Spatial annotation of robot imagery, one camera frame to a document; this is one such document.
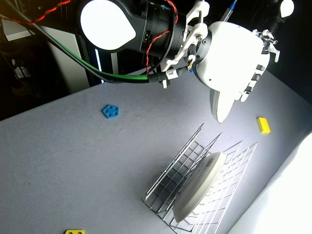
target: gray table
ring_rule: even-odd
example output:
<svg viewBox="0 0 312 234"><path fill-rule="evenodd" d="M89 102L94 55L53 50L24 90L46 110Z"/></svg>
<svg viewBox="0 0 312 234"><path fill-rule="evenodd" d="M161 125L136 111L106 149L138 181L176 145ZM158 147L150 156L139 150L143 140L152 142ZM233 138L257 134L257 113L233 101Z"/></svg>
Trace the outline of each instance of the gray table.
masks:
<svg viewBox="0 0 312 234"><path fill-rule="evenodd" d="M199 142L224 133L216 150L258 142L219 229L226 233L311 129L312 107L266 73L218 124L206 86L193 76L172 83L98 85L0 122L1 232L172 234L142 198L204 122ZM104 117L108 103L120 107L118 118Z"/></svg>

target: yellow block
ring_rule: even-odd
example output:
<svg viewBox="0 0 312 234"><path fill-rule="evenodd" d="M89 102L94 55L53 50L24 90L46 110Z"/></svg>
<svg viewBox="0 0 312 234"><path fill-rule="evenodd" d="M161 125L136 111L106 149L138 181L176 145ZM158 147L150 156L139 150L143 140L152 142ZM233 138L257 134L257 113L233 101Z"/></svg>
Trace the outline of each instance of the yellow block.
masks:
<svg viewBox="0 0 312 234"><path fill-rule="evenodd" d="M67 230L65 234L85 234L84 230Z"/></svg>
<svg viewBox="0 0 312 234"><path fill-rule="evenodd" d="M258 124L259 124L261 133L269 134L271 132L268 120L266 118L259 117Z"/></svg>

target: white plate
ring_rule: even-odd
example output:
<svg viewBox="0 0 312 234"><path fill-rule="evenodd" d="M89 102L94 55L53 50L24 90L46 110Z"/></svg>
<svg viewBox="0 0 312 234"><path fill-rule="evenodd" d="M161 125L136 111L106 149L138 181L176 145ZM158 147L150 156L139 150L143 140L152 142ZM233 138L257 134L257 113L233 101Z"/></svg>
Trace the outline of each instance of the white plate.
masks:
<svg viewBox="0 0 312 234"><path fill-rule="evenodd" d="M176 196L173 211L177 222L185 219L208 192L225 163L226 156L225 153L214 153L197 166Z"/></svg>

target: blue pentagon block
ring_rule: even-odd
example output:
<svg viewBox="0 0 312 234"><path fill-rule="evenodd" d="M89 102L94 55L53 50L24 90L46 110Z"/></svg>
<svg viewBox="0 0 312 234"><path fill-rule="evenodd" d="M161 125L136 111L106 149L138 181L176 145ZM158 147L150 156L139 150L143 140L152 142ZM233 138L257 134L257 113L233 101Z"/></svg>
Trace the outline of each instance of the blue pentagon block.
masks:
<svg viewBox="0 0 312 234"><path fill-rule="evenodd" d="M102 110L103 114L108 118L115 118L119 116L119 108L117 106L113 106L111 104L108 104L105 106L105 108Z"/></svg>

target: dish rack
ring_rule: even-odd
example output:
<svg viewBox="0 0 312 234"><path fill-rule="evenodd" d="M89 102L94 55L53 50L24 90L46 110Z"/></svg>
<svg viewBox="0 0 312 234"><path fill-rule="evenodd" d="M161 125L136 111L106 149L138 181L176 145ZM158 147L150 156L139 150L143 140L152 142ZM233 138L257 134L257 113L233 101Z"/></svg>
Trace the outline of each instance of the dish rack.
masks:
<svg viewBox="0 0 312 234"><path fill-rule="evenodd" d="M207 146L195 141L202 126L189 139L170 165L146 193L144 203L177 234L215 234L236 188L255 151L257 143L238 153L242 141L225 150L227 159L197 207L181 222L176 222L173 203L196 166L211 155L220 133Z"/></svg>

